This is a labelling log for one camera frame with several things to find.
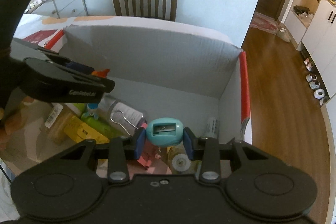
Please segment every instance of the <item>green bottle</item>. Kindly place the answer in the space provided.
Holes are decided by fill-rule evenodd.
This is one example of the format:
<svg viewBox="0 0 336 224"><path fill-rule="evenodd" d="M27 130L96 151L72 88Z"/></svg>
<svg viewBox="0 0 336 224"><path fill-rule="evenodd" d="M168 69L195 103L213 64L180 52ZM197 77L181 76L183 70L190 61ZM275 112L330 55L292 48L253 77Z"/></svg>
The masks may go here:
<svg viewBox="0 0 336 224"><path fill-rule="evenodd" d="M108 125L107 123L102 121L100 118L98 120L95 120L93 116L83 117L82 115L81 120L87 123L93 129L97 130L100 134L104 135L105 137L109 139L124 135L122 132Z"/></svg>

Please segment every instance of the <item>screw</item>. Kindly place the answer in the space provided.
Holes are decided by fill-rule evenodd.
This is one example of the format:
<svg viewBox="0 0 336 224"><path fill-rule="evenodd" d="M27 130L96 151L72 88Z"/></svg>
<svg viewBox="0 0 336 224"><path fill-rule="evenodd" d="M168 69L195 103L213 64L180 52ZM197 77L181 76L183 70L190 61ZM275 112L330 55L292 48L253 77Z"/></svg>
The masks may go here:
<svg viewBox="0 0 336 224"><path fill-rule="evenodd" d="M158 186L160 186L160 183L158 183L157 181L152 181L151 186L158 187Z"/></svg>
<svg viewBox="0 0 336 224"><path fill-rule="evenodd" d="M162 185L166 185L166 184L169 183L169 180L167 180L167 179L163 179L163 180L160 180L160 183L161 183Z"/></svg>
<svg viewBox="0 0 336 224"><path fill-rule="evenodd" d="M126 174L124 172L113 172L110 174L110 178L113 180L124 180L126 178Z"/></svg>
<svg viewBox="0 0 336 224"><path fill-rule="evenodd" d="M202 173L202 178L206 180L215 180L219 177L218 173L213 172L213 171L207 171Z"/></svg>

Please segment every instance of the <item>shoe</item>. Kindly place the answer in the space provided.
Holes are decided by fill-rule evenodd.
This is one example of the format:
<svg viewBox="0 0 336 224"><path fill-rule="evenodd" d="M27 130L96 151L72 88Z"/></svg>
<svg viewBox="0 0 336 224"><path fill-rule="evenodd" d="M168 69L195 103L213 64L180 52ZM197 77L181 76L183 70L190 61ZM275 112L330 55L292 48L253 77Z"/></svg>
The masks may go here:
<svg viewBox="0 0 336 224"><path fill-rule="evenodd" d="M313 71L315 69L315 64L314 62L310 62L308 63L308 65L306 66L307 70L309 71Z"/></svg>
<svg viewBox="0 0 336 224"><path fill-rule="evenodd" d="M313 60L311 59L311 57L308 57L305 61L304 64L307 66L308 63L311 63Z"/></svg>
<svg viewBox="0 0 336 224"><path fill-rule="evenodd" d="M328 100L329 100L329 97L328 97L328 96L324 96L324 97L320 100L320 106L323 106Z"/></svg>
<svg viewBox="0 0 336 224"><path fill-rule="evenodd" d="M313 80L309 83L309 86L312 90L317 90L320 87L320 81L319 80Z"/></svg>
<svg viewBox="0 0 336 224"><path fill-rule="evenodd" d="M325 96L325 92L323 89L318 89L314 91L314 97L316 99L322 99Z"/></svg>
<svg viewBox="0 0 336 224"><path fill-rule="evenodd" d="M311 81L314 81L316 79L317 79L317 77L313 73L311 73L311 74L309 74L309 75L306 76L306 80L307 80L308 83L311 82Z"/></svg>

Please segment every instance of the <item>yellow box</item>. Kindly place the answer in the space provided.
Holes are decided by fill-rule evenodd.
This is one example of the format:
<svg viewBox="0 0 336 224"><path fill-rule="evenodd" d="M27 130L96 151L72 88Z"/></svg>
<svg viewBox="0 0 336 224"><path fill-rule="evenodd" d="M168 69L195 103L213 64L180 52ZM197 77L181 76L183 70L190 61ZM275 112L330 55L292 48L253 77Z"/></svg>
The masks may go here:
<svg viewBox="0 0 336 224"><path fill-rule="evenodd" d="M73 116L69 123L64 128L64 133L67 134L76 143L85 139L95 139L96 143L109 143L110 140L97 130L87 125L78 117Z"/></svg>

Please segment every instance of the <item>wooden floor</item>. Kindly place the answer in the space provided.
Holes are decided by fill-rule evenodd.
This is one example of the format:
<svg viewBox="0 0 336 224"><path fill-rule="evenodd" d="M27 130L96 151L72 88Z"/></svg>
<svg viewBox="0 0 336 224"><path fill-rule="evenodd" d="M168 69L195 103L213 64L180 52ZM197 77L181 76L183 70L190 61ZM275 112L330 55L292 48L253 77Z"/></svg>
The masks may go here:
<svg viewBox="0 0 336 224"><path fill-rule="evenodd" d="M314 178L318 196L309 216L324 224L330 190L329 146L300 53L291 43L254 28L248 30L242 48L249 73L253 145Z"/></svg>

